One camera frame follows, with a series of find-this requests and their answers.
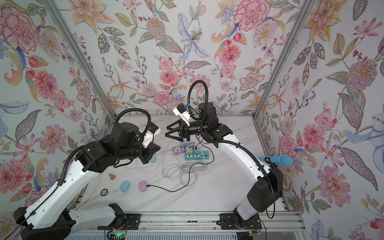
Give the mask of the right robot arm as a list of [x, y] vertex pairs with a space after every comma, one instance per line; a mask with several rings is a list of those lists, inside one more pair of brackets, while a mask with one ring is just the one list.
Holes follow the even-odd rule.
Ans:
[[183, 103], [174, 107], [173, 113], [180, 119], [167, 127], [167, 138], [182, 142], [189, 141], [192, 135], [201, 136], [229, 156], [253, 185], [231, 216], [238, 228], [244, 228], [252, 217], [276, 206], [276, 200], [282, 196], [282, 172], [271, 160], [263, 163], [244, 147], [234, 132], [220, 123], [213, 103], [200, 104], [197, 118]]

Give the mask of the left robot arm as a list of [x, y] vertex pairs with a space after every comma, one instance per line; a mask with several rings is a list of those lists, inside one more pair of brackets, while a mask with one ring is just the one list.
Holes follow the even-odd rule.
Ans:
[[18, 208], [14, 218], [22, 226], [23, 240], [63, 240], [70, 234], [100, 227], [114, 230], [128, 223], [126, 214], [116, 204], [89, 211], [69, 210], [70, 202], [84, 187], [109, 167], [119, 167], [121, 160], [140, 159], [147, 164], [160, 146], [153, 140], [160, 129], [152, 122], [145, 132], [131, 123], [117, 123], [112, 132], [99, 141], [75, 149], [65, 161], [62, 176], [39, 200]]

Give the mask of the pink earbud case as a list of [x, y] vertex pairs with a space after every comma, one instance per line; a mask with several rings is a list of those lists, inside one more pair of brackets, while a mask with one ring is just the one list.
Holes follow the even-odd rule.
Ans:
[[145, 192], [148, 188], [148, 184], [146, 181], [140, 181], [139, 183], [139, 190], [140, 192]]

